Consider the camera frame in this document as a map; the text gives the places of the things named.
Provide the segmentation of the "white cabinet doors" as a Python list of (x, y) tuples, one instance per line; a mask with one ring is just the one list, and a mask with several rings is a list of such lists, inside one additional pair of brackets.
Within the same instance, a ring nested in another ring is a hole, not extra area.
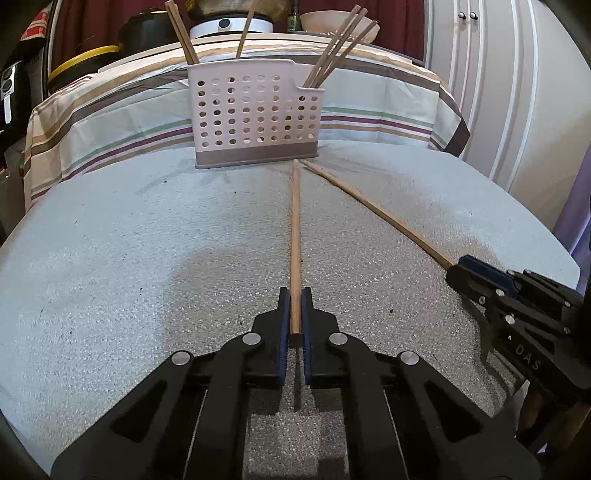
[(462, 159), (548, 228), (590, 143), (590, 67), (546, 1), (425, 4), (425, 64), (471, 133)]

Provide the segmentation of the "yellow black flat grill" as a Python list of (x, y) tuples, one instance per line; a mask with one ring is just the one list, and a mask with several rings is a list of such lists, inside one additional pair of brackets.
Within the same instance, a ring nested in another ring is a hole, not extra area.
[(118, 45), (106, 45), (76, 55), (56, 67), (48, 76), (47, 90), (50, 94), (70, 83), (98, 70), (120, 58)]

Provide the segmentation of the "wooden chopstick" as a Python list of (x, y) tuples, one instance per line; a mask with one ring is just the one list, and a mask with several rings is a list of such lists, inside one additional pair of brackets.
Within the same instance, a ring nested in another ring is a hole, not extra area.
[(325, 63), (322, 64), (321, 70), (318, 71), (317, 76), (315, 76), (314, 81), (312, 81), (311, 88), (320, 88), (325, 80), (328, 79), (329, 75), (332, 74), (332, 71), (334, 71), (336, 67), (342, 66), (346, 60), (346, 57), (348, 57), (349, 54), (353, 52), (353, 49), (355, 49), (360, 43), (363, 43), (367, 36), (373, 35), (373, 30), (375, 28), (380, 28), (376, 20), (367, 25), (367, 28), (363, 30), (363, 32), (360, 33), (358, 37), (355, 37), (351, 42), (349, 42), (349, 45), (345, 49), (332, 49), (332, 53), (329, 54), (328, 59), (326, 59)]
[(389, 225), (394, 227), (405, 237), (410, 239), (414, 244), (420, 247), (424, 252), (426, 252), (443, 269), (448, 270), (453, 266), (453, 262), (446, 255), (441, 253), (435, 246), (428, 242), (425, 238), (413, 231), (403, 221), (394, 217), (393, 214), (388, 212), (378, 203), (370, 200), (370, 198), (367, 198), (367, 196), (363, 195), (358, 190), (353, 189), (353, 187), (345, 181), (342, 181), (337, 176), (332, 175), (327, 170), (322, 169), (317, 164), (311, 163), (310, 161), (304, 161), (304, 167), (310, 170), (311, 172), (314, 172), (318, 176), (324, 178), (329, 183), (339, 188), (339, 190), (342, 190), (342, 192), (345, 192), (353, 199), (361, 203), (363, 207), (372, 211), (375, 215), (384, 220), (384, 222), (387, 222)]
[(250, 27), (250, 24), (252, 24), (252, 19), (253, 19), (254, 15), (256, 14), (257, 6), (259, 6), (259, 0), (253, 0), (252, 5), (249, 7), (249, 11), (247, 12), (245, 25), (243, 25), (243, 28), (242, 28), (242, 35), (240, 36), (240, 39), (238, 42), (238, 49), (236, 49), (236, 52), (235, 52), (235, 59), (239, 59), (242, 56), (243, 47), (245, 46), (245, 40), (246, 40), (247, 34), (249, 34), (249, 27)]
[(290, 334), (301, 333), (301, 172), (294, 160), (291, 175)]
[(355, 31), (356, 26), (358, 26), (363, 20), (363, 17), (366, 16), (367, 11), (366, 8), (362, 8), (360, 5), (353, 7), (352, 11), (349, 12), (349, 15), (346, 16), (346, 19), (342, 21), (342, 24), (337, 31), (335, 31), (335, 34), (332, 35), (331, 41), (329, 41), (325, 50), (322, 51), (322, 55), (318, 58), (315, 66), (312, 67), (307, 80), (304, 81), (304, 88), (313, 88), (315, 86), (318, 76), (329, 68), (332, 60), (335, 59), (335, 56), (337, 56), (339, 50), (344, 46), (346, 40), (348, 40), (349, 36)]
[(178, 7), (174, 1), (166, 1), (164, 3), (168, 18), (173, 26), (178, 42), (183, 49), (185, 61), (188, 65), (195, 65), (199, 63), (197, 53), (189, 38), (188, 32), (184, 26), (180, 16)]
[(342, 24), (339, 26), (337, 31), (335, 31), (335, 33), (332, 34), (331, 41), (329, 41), (329, 44), (327, 47), (325, 47), (325, 50), (322, 51), (322, 55), (318, 58), (318, 61), (315, 64), (315, 66), (312, 67), (307, 79), (305, 79), (304, 88), (311, 87), (311, 83), (312, 81), (314, 81), (315, 76), (317, 76), (318, 71), (321, 70), (322, 64), (324, 64), (325, 60), (329, 57), (329, 54), (332, 53), (332, 49), (335, 48), (335, 45), (337, 45), (339, 39), (342, 38), (342, 34), (346, 32), (346, 30), (349, 27), (349, 24), (351, 24), (353, 22), (353, 19), (355, 19), (356, 16), (359, 14), (360, 9), (362, 9), (362, 7), (359, 4), (356, 4), (355, 7), (353, 7), (353, 9), (349, 12), (349, 15), (346, 16), (346, 19), (342, 21)]

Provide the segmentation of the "striped tablecloth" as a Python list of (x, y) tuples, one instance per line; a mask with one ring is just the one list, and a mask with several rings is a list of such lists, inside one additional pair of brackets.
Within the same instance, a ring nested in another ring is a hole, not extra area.
[[(470, 132), (432, 71), (359, 45), (322, 84), (321, 137), (460, 156)], [(53, 186), (133, 156), (192, 142), (185, 58), (170, 44), (85, 74), (33, 109), (22, 179), (31, 207)]]

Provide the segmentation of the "black pot yellow lid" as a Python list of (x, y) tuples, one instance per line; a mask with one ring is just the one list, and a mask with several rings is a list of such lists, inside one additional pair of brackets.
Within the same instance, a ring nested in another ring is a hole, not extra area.
[(118, 32), (118, 47), (122, 57), (176, 41), (176, 32), (165, 10), (151, 10), (134, 15)]

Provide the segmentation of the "black air fryer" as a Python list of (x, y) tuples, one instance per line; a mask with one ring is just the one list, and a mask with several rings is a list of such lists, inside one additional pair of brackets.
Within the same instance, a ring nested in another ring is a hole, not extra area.
[(26, 133), (31, 113), (31, 90), (24, 63), (18, 61), (1, 75), (1, 152)]

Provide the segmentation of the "white mixing bowl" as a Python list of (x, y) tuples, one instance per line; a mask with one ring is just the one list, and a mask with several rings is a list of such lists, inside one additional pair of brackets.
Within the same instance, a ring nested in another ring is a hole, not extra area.
[[(300, 16), (301, 27), (303, 27), (304, 31), (308, 33), (331, 36), (338, 30), (339, 26), (346, 20), (348, 15), (349, 12), (339, 10), (321, 10), (304, 13)], [(359, 37), (363, 33), (363, 30), (365, 30), (373, 21), (374, 20), (368, 17), (363, 18), (360, 24), (356, 26), (356, 29), (353, 30), (353, 33), (349, 35), (349, 39), (356, 39), (356, 37)], [(362, 42), (373, 43), (380, 32), (380, 29), (381, 27), (376, 21), (373, 29), (363, 36)]]

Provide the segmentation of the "white perforated utensil basket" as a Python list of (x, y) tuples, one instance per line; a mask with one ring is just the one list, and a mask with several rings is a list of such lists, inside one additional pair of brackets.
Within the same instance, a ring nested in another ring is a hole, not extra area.
[(220, 60), (187, 68), (195, 167), (300, 160), (318, 155), (324, 91), (290, 59)]

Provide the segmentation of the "white induction cooker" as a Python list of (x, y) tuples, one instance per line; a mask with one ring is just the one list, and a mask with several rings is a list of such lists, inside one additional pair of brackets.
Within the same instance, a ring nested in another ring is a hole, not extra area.
[[(189, 30), (191, 39), (224, 34), (242, 34), (247, 16), (238, 14), (233, 16), (211, 17), (198, 22)], [(269, 19), (254, 16), (249, 24), (249, 32), (273, 33), (273, 23)]]

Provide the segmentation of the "olive oil bottle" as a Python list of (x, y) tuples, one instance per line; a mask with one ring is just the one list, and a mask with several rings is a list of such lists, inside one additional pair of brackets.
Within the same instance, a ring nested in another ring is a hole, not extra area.
[(290, 3), (290, 13), (287, 15), (287, 31), (294, 33), (300, 30), (300, 1), (293, 0)]

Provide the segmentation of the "dark red curtain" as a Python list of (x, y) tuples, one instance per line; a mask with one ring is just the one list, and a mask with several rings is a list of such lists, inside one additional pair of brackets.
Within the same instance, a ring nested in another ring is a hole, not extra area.
[[(424, 58), (425, 3), (417, 0), (363, 0), (367, 16), (380, 31), (377, 46), (417, 60)], [(72, 0), (61, 3), (53, 34), (52, 68), (94, 48), (118, 43), (118, 32), (130, 17), (163, 10), (162, 1)]]

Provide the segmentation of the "steel frying pan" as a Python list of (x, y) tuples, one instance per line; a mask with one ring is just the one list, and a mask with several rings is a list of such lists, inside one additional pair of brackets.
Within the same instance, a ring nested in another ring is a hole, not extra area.
[(290, 0), (186, 0), (184, 2), (188, 16), (201, 20), (215, 15), (238, 13), (247, 14), (254, 6), (254, 14), (262, 15), (271, 22), (280, 21), (290, 13)]

